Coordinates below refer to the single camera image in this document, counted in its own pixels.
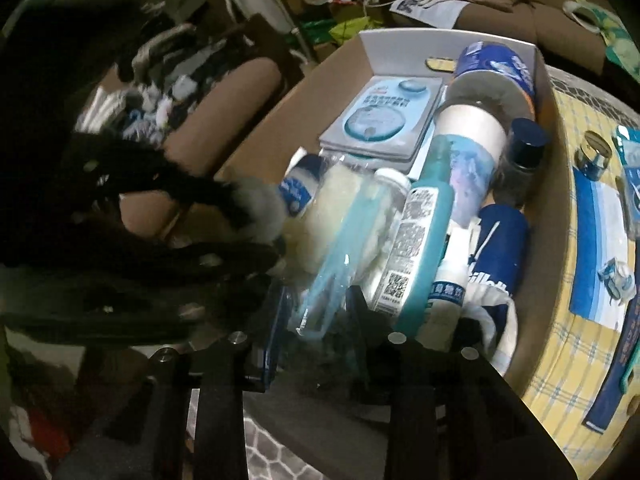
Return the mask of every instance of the cardboard box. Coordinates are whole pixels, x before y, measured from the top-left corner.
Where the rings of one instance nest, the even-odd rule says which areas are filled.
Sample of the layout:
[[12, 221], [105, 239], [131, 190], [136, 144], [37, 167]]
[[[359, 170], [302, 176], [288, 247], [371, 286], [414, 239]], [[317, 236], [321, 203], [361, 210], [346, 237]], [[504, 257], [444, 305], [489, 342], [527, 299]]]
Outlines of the cardboard box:
[[559, 299], [570, 222], [569, 154], [540, 51], [530, 43], [464, 30], [396, 28], [366, 30], [313, 70], [267, 115], [227, 161], [242, 174], [277, 183], [299, 146], [319, 151], [318, 137], [343, 112], [373, 75], [441, 76], [430, 59], [457, 59], [475, 41], [499, 41], [523, 59], [534, 75], [536, 117], [552, 136], [548, 167], [527, 203], [531, 240], [515, 303], [518, 346], [506, 379], [519, 394], [538, 366]]

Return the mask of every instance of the bottle label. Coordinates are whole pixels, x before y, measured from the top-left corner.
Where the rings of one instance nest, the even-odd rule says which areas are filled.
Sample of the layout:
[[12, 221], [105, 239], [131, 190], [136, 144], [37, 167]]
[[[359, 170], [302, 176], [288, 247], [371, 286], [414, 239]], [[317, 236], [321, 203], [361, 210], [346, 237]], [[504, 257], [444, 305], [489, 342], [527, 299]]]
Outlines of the bottle label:
[[433, 282], [433, 285], [431, 285], [429, 301], [444, 300], [462, 306], [462, 301], [464, 299], [465, 288], [457, 283]]
[[286, 176], [278, 186], [289, 216], [297, 216], [311, 200], [311, 193], [298, 179]]
[[437, 187], [416, 187], [409, 192], [372, 310], [393, 318], [402, 311], [422, 259], [437, 201]]

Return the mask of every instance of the metal can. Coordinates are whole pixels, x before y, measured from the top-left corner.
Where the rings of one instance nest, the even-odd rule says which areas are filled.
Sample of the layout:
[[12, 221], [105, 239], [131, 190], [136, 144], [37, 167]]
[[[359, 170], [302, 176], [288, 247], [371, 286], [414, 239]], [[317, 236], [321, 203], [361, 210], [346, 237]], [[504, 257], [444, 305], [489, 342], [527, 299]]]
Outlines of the metal can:
[[587, 130], [575, 153], [575, 163], [585, 177], [595, 181], [609, 166], [612, 155], [609, 143], [596, 132]]

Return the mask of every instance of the white bottle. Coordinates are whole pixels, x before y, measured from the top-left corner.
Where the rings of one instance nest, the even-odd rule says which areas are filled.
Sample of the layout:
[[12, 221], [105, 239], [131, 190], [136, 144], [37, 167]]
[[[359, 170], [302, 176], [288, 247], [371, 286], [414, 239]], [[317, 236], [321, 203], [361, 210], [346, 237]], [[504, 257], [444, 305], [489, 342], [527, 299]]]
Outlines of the white bottle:
[[453, 226], [427, 302], [416, 340], [425, 348], [448, 352], [460, 319], [469, 276], [471, 230]]

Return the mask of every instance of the teal bottle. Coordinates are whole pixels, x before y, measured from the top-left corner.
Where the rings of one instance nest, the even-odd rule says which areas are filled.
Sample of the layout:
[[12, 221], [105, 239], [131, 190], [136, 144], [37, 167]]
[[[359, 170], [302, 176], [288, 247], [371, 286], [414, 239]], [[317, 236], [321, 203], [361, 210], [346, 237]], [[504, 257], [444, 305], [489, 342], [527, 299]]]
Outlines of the teal bottle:
[[397, 332], [407, 337], [415, 337], [424, 322], [431, 285], [444, 254], [455, 198], [449, 184], [450, 160], [451, 144], [447, 137], [433, 137], [420, 178], [414, 182], [407, 197], [392, 249], [392, 253], [397, 253], [396, 258], [406, 260], [404, 263], [408, 265], [404, 270], [410, 270], [405, 273], [408, 281], [394, 325]]

